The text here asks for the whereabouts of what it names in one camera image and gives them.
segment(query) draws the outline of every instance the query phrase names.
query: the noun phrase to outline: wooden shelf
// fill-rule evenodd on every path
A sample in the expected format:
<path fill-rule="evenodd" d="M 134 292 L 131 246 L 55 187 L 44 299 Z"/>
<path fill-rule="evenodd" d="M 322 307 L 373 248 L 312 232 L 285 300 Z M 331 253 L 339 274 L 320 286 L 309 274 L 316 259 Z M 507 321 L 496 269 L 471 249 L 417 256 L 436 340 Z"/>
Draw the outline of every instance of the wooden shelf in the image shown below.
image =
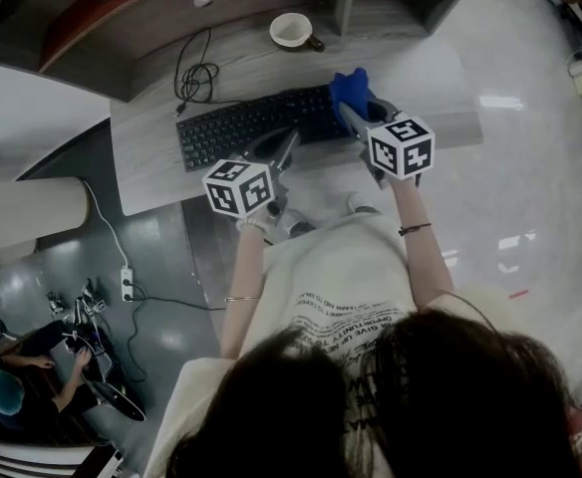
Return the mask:
<path fill-rule="evenodd" d="M 77 0 L 48 28 L 41 50 L 39 73 L 49 67 L 90 32 L 138 0 Z"/>
<path fill-rule="evenodd" d="M 331 0 L 213 0 L 199 8 L 195 0 L 141 0 L 103 24 L 85 39 L 94 49 L 136 62 L 145 55 L 180 41 L 203 27 L 292 7 L 331 10 Z"/>

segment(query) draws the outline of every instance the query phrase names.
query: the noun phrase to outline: desk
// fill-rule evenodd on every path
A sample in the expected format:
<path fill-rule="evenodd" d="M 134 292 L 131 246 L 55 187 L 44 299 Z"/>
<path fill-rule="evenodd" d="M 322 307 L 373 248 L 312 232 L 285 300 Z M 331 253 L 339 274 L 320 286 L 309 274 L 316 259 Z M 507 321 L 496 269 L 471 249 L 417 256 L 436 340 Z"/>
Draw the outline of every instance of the desk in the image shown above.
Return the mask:
<path fill-rule="evenodd" d="M 364 67 L 375 94 L 421 116 L 436 132 L 438 148 L 483 142 L 456 52 L 442 40 L 426 38 L 427 32 L 408 18 L 399 3 L 354 2 L 346 40 L 331 31 L 324 16 L 310 14 L 316 35 L 327 47 L 322 54 L 278 50 L 268 36 L 274 16 L 263 14 L 213 29 L 206 60 L 220 66 L 216 99 L 254 99 L 326 84 L 338 71 L 349 74 Z M 378 23 L 382 20 L 387 26 Z M 139 62 L 133 92 L 140 95 L 131 103 L 112 101 L 114 160 L 123 212 L 128 216 L 204 193 L 205 170 L 184 171 L 175 130 L 178 101 L 173 70 L 182 44 Z M 198 60 L 198 47 L 191 52 L 184 66 Z M 190 105 L 180 118 L 216 108 L 220 106 Z M 351 139 L 301 147 L 285 175 L 355 163 L 360 147 Z"/>
<path fill-rule="evenodd" d="M 128 103 L 145 56 L 194 31 L 262 12 L 322 7 L 340 37 L 359 0 L 0 0 L 0 65 Z M 460 0 L 393 0 L 429 34 Z"/>

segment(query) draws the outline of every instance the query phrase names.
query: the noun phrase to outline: white cylinder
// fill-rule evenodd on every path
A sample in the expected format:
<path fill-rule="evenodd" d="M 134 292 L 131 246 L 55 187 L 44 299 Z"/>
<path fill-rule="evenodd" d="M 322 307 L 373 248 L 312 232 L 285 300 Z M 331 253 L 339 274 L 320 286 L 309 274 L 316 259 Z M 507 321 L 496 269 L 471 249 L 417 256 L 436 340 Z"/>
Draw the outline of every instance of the white cylinder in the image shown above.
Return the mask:
<path fill-rule="evenodd" d="M 0 249 L 80 227 L 89 207 L 77 178 L 0 184 Z"/>

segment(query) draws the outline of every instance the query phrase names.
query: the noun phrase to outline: white t-shirt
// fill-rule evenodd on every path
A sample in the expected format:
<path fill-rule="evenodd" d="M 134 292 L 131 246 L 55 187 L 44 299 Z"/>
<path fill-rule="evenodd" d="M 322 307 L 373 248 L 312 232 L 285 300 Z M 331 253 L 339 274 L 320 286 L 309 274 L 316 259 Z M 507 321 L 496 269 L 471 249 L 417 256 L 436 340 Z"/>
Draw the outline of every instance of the white t-shirt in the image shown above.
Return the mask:
<path fill-rule="evenodd" d="M 417 308 L 413 301 L 404 239 L 398 223 L 383 215 L 356 214 L 335 225 L 286 241 L 265 252 L 265 283 L 249 327 L 242 354 L 273 333 L 298 326 L 303 342 L 319 345 L 353 378 L 350 401 L 362 407 L 357 393 L 360 360 L 380 331 Z M 486 314 L 502 330 L 512 325 L 502 310 L 507 301 L 490 291 L 464 290 L 458 295 Z M 442 296 L 431 306 L 478 319 L 464 302 Z M 231 359 L 196 359 L 184 365 L 149 458 L 145 477 L 161 476 L 179 439 L 195 431 Z M 349 412 L 363 412 L 349 409 Z M 364 439 L 363 414 L 345 420 L 355 444 Z M 374 476 L 390 476 L 384 459 L 373 448 Z"/>

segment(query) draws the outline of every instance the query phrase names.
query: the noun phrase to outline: black wrist band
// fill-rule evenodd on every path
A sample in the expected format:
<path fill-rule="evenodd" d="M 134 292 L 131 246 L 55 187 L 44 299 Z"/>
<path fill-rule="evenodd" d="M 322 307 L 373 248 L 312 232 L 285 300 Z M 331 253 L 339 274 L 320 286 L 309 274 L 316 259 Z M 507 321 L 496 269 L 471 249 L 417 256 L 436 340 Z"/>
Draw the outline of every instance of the black wrist band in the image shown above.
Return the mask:
<path fill-rule="evenodd" d="M 400 235 L 404 237 L 405 235 L 410 234 L 411 232 L 417 232 L 421 228 L 430 227 L 432 225 L 433 225 L 432 223 L 425 223 L 424 225 L 414 225 L 412 227 L 407 228 L 402 227 L 400 229 Z"/>

